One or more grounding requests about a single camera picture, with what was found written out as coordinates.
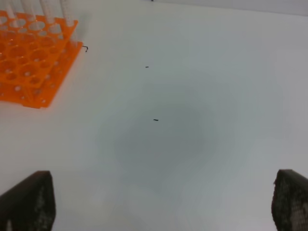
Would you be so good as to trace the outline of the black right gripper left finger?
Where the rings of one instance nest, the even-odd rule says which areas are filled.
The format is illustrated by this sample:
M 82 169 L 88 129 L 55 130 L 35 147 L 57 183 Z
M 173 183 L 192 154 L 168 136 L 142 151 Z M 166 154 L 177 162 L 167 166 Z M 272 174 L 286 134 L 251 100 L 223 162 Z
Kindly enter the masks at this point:
M 0 196 L 2 231 L 51 231 L 56 218 L 52 175 L 37 171 Z

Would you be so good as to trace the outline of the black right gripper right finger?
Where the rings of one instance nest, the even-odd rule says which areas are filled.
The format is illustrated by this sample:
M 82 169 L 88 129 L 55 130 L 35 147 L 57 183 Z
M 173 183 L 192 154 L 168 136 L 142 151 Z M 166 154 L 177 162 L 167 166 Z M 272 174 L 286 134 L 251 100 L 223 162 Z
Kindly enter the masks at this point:
M 274 182 L 271 214 L 278 231 L 308 230 L 308 179 L 280 169 Z

